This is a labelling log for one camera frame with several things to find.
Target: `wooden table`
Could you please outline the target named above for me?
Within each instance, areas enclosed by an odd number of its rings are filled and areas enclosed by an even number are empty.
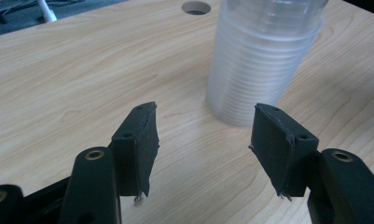
[[[307,195],[275,195],[251,129],[207,107],[219,1],[202,16],[184,2],[131,0],[1,35],[0,184],[28,195],[70,175],[78,152],[107,146],[134,106],[156,101],[150,196],[121,199],[124,223],[310,223]],[[320,150],[349,150],[374,173],[374,15],[340,0],[325,14],[278,106]]]

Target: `stacked plastic cups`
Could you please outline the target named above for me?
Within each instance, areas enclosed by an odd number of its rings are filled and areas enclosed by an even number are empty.
[[[225,0],[206,101],[227,123],[252,126],[254,105],[276,105],[322,23],[327,0]]]

